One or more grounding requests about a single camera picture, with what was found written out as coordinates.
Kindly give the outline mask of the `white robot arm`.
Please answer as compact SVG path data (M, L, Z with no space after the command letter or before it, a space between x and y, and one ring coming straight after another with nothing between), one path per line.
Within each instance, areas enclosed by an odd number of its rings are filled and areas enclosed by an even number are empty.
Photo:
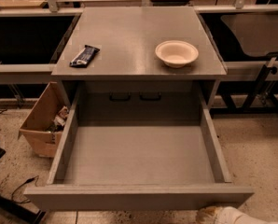
M200 209L196 215L197 224L278 224L277 221L268 222L255 217L234 207L209 206Z

